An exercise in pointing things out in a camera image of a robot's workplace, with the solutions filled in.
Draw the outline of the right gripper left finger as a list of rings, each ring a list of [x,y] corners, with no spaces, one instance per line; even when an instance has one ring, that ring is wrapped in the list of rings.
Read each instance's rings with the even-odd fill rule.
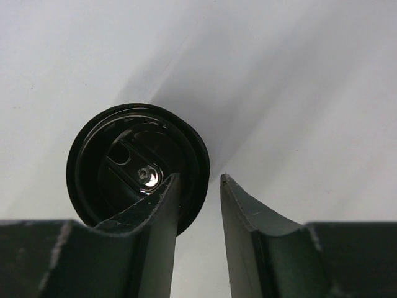
[[[2,297],[168,297],[180,177],[87,227],[75,220],[1,221]]]

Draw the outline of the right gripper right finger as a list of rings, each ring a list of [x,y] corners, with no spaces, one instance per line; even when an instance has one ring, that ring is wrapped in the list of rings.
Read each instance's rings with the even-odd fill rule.
[[[233,297],[395,297],[395,222],[296,223],[220,182]]]

